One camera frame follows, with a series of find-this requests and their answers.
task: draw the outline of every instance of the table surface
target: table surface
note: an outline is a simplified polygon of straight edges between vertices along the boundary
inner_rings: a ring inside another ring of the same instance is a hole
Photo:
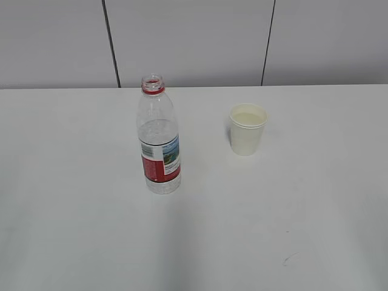
[[[167,89],[182,184],[155,195],[139,89],[0,91],[0,290],[387,290],[387,92]],[[250,157],[239,102],[270,115]]]

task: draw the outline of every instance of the white paper cup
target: white paper cup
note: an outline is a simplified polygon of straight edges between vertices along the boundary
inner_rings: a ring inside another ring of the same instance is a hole
[[[240,156],[250,156],[258,148],[268,120],[264,108],[254,104],[239,104],[230,111],[230,145]]]

